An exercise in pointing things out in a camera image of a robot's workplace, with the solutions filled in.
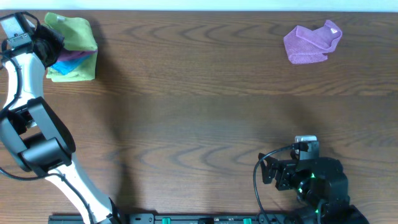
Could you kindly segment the light green cloth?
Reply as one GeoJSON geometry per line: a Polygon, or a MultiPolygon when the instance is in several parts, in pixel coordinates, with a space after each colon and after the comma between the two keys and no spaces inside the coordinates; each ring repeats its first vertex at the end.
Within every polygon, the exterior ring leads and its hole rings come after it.
{"type": "Polygon", "coordinates": [[[65,17],[48,12],[44,21],[47,26],[64,36],[64,47],[69,51],[96,51],[98,45],[90,23],[80,17],[65,17]]]}

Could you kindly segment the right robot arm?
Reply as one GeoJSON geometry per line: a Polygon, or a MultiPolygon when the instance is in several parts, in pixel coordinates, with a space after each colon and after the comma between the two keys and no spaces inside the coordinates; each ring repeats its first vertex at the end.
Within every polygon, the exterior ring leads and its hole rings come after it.
{"type": "Polygon", "coordinates": [[[276,215],[271,223],[369,223],[350,204],[348,178],[339,160],[299,150],[293,150],[291,157],[280,161],[263,153],[258,155],[263,183],[275,180],[277,190],[294,190],[298,200],[306,204],[292,213],[276,215]]]}

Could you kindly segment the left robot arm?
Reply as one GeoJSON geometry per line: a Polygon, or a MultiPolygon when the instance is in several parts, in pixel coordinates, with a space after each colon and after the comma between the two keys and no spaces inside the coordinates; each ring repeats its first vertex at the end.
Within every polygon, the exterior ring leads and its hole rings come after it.
{"type": "Polygon", "coordinates": [[[43,75],[63,50],[63,36],[43,25],[2,22],[2,65],[9,75],[1,141],[17,165],[58,187],[84,223],[124,223],[113,201],[87,176],[67,127],[44,99],[43,75]]]}

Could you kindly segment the folded purple cloth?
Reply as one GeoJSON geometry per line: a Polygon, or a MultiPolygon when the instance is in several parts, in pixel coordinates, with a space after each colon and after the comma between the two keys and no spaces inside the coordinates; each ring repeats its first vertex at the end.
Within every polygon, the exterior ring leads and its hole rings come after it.
{"type": "Polygon", "coordinates": [[[79,51],[79,50],[62,49],[57,61],[62,62],[62,61],[75,60],[78,58],[86,57],[86,56],[94,54],[94,53],[97,53],[97,50],[79,51]]]}

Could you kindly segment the folded blue cloth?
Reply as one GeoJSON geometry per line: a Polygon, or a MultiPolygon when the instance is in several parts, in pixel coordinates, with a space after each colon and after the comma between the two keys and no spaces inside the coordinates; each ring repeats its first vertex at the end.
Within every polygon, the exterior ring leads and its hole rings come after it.
{"type": "Polygon", "coordinates": [[[62,75],[66,75],[76,69],[78,66],[80,66],[89,57],[89,55],[86,55],[81,58],[74,58],[67,61],[58,61],[57,63],[53,64],[51,68],[61,73],[62,75]]]}

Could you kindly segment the folded green cloth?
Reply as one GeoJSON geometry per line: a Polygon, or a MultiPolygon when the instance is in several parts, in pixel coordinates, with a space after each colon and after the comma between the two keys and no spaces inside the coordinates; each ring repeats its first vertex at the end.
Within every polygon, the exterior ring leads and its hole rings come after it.
{"type": "Polygon", "coordinates": [[[66,75],[62,75],[49,67],[46,78],[51,79],[53,82],[81,82],[94,80],[97,55],[98,53],[91,54],[80,66],[66,75]]]}

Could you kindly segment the crumpled purple cloth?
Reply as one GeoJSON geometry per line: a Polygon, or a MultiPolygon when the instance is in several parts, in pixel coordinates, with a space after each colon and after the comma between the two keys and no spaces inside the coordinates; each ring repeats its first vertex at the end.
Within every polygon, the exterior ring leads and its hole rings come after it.
{"type": "Polygon", "coordinates": [[[324,62],[336,50],[343,31],[331,20],[318,29],[296,26],[284,38],[288,60],[292,64],[324,62]]]}

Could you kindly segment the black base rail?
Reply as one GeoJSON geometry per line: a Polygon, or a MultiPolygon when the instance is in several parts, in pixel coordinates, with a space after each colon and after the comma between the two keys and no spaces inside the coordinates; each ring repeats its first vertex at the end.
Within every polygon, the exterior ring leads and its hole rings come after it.
{"type": "Polygon", "coordinates": [[[133,213],[125,215],[123,223],[128,224],[285,224],[302,223],[286,214],[268,213],[263,215],[154,215],[133,213]]]}

